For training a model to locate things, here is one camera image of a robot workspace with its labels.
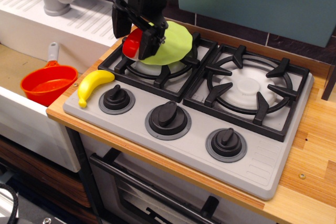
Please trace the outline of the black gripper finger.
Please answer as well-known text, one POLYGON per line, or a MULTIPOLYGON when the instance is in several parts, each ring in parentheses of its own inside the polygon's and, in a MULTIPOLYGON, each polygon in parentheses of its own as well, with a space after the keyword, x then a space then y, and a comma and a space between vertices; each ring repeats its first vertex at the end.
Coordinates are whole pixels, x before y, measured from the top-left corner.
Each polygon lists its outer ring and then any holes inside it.
POLYGON ((130 17, 131 13, 128 9, 120 8, 113 5, 112 8, 112 25, 115 38, 121 38, 131 32, 133 21, 130 17))
POLYGON ((165 42, 165 29, 150 28, 142 33, 140 47, 139 47, 139 60, 144 60, 150 56, 154 56, 160 45, 165 42))

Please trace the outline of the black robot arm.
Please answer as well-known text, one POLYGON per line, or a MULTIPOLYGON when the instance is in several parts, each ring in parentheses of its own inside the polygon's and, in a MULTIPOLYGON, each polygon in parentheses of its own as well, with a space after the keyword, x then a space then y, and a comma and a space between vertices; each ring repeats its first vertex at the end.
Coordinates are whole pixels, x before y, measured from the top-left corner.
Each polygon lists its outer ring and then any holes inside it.
POLYGON ((165 40, 168 23, 163 16, 168 0, 115 0, 112 7, 113 32, 116 38, 130 34, 132 25, 142 31, 138 59, 157 53, 165 40))

